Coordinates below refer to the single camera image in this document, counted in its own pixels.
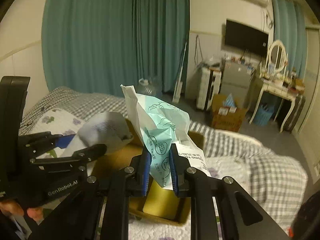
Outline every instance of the television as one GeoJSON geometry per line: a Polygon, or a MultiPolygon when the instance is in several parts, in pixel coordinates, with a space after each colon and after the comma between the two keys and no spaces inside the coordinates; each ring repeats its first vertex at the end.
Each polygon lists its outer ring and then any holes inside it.
{"type": "Polygon", "coordinates": [[[225,45],[267,57],[269,34],[247,25],[227,20],[225,45]]]}

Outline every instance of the checkered blanket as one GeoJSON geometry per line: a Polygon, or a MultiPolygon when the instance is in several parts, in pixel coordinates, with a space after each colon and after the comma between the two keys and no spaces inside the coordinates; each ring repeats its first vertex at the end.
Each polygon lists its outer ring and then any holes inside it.
{"type": "MultiPolygon", "coordinates": [[[[85,121],[106,111],[120,112],[128,117],[124,98],[100,93],[84,94],[59,87],[24,115],[20,134],[30,133],[40,116],[55,107],[85,121]]],[[[291,157],[276,155],[268,148],[219,133],[198,122],[191,122],[190,130],[204,136],[206,158],[237,156],[249,165],[251,196],[287,231],[300,208],[308,179],[300,163],[291,157]]]]}

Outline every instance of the screw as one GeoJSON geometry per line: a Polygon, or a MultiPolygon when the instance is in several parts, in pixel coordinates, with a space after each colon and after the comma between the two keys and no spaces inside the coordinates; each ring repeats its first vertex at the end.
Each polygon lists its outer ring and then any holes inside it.
{"type": "Polygon", "coordinates": [[[126,172],[126,173],[132,173],[132,172],[134,172],[134,168],[133,167],[125,167],[124,168],[124,171],[126,172]]]}
{"type": "Polygon", "coordinates": [[[224,177],[223,180],[224,180],[225,183],[228,183],[228,184],[232,184],[233,183],[233,178],[231,178],[229,176],[224,177]]]}
{"type": "Polygon", "coordinates": [[[97,178],[95,176],[89,176],[87,178],[87,182],[89,183],[95,183],[97,181],[97,178]]]}
{"type": "Polygon", "coordinates": [[[196,171],[197,171],[197,169],[194,167],[187,168],[187,173],[194,174],[194,173],[196,173],[196,171]]]}

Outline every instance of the floor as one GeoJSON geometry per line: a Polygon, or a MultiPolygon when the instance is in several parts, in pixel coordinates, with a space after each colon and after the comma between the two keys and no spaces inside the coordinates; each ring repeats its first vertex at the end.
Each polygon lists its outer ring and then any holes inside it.
{"type": "MultiPolygon", "coordinates": [[[[167,103],[173,104],[171,94],[164,94],[162,100],[166,101],[167,103]]],[[[210,112],[196,109],[195,100],[187,100],[182,96],[179,103],[173,105],[189,113],[191,120],[210,125],[210,112]]],[[[265,147],[272,149],[278,155],[290,156],[295,158],[301,163],[302,167],[307,172],[308,177],[311,178],[307,161],[293,134],[289,132],[279,133],[278,124],[277,122],[273,121],[270,121],[268,125],[264,127],[255,124],[249,125],[249,118],[250,116],[247,116],[247,119],[243,121],[239,133],[255,137],[256,139],[261,141],[265,147]]],[[[308,180],[304,201],[306,201],[313,193],[314,185],[310,179],[308,180]]]]}

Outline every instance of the refrigerator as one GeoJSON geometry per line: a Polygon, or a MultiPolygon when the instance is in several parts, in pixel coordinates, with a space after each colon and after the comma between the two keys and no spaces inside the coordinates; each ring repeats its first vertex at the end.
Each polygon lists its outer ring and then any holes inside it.
{"type": "Polygon", "coordinates": [[[228,96],[232,94],[237,98],[237,107],[246,107],[249,98],[248,91],[251,82],[251,68],[233,61],[226,61],[222,75],[220,93],[228,96]]]}

